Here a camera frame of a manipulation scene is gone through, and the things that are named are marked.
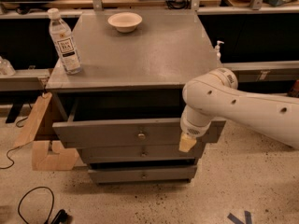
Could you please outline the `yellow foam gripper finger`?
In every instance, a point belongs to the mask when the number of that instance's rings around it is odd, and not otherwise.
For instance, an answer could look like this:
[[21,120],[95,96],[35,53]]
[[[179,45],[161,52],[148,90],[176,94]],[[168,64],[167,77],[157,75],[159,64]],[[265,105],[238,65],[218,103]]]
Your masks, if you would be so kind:
[[182,133],[180,136],[179,147],[178,150],[181,152],[189,152],[196,144],[196,139],[187,135],[186,133]]

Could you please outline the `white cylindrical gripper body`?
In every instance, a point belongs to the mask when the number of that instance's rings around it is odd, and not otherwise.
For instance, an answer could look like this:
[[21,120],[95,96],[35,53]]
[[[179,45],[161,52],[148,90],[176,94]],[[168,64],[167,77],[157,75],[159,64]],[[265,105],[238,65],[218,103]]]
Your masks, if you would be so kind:
[[185,106],[180,119],[181,130],[192,138],[203,136],[208,130],[212,117]]

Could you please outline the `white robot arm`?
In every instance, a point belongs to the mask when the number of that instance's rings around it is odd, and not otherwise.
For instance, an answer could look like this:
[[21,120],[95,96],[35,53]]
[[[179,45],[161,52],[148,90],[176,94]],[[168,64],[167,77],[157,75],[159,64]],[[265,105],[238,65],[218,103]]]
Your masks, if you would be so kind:
[[189,151],[214,118],[225,118],[285,145],[299,148],[299,99],[240,91],[235,74],[218,68],[187,82],[179,149]]

